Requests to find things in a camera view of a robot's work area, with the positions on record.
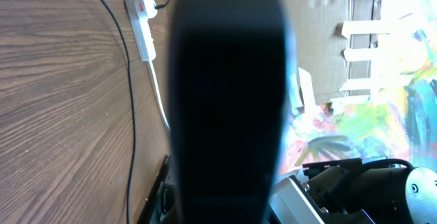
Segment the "Samsung Galaxy smartphone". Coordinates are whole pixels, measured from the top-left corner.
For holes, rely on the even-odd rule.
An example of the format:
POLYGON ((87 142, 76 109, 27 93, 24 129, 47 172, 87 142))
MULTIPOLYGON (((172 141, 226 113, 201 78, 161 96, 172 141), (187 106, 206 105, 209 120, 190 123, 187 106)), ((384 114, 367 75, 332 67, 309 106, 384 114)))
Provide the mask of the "Samsung Galaxy smartphone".
POLYGON ((168 120, 181 223, 260 223, 287 98, 279 0, 175 0, 168 120))

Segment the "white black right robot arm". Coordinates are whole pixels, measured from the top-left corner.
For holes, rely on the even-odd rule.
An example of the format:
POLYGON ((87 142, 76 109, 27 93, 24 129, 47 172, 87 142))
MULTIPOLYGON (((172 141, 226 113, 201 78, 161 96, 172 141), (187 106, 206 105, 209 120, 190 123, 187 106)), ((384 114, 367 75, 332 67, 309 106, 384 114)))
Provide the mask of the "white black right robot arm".
POLYGON ((303 165, 325 223, 436 224, 436 172, 402 159, 303 165))

